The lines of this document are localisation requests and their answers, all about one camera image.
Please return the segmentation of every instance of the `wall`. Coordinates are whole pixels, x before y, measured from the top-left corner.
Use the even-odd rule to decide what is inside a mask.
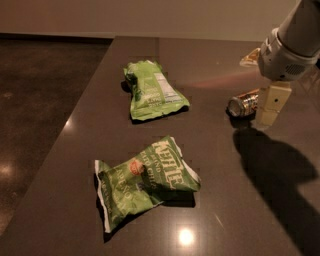
[[[264,40],[296,0],[1,0],[0,32]]]

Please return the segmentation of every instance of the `silver can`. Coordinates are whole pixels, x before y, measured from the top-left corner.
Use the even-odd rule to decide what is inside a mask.
[[[245,117],[254,114],[258,106],[259,89],[232,97],[227,110],[233,117]]]

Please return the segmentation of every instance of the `robotic hand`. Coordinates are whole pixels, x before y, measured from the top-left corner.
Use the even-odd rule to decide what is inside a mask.
[[[259,90],[257,123],[273,124],[290,96],[290,81],[313,67],[319,54],[320,0],[301,0],[261,48],[251,53],[261,75],[271,80],[268,88]]]

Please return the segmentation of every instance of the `chip bag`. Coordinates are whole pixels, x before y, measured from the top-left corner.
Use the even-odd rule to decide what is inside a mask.
[[[129,63],[124,75],[132,92],[132,120],[161,117],[190,106],[189,101],[168,83],[157,62]]]
[[[199,176],[185,163],[180,148],[169,136],[113,168],[96,160],[95,173],[106,233],[128,215],[145,212],[180,191],[200,189]]]

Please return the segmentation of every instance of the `table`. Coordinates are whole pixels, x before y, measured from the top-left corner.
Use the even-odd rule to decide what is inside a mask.
[[[0,255],[319,255],[319,71],[292,83],[267,130],[230,122],[225,112],[230,97],[268,85],[257,68],[239,66],[259,45],[115,38],[1,238]],[[146,59],[162,65],[189,111],[131,122],[122,69]],[[115,166],[166,135],[202,179],[195,207],[159,206],[105,242],[94,160]]]

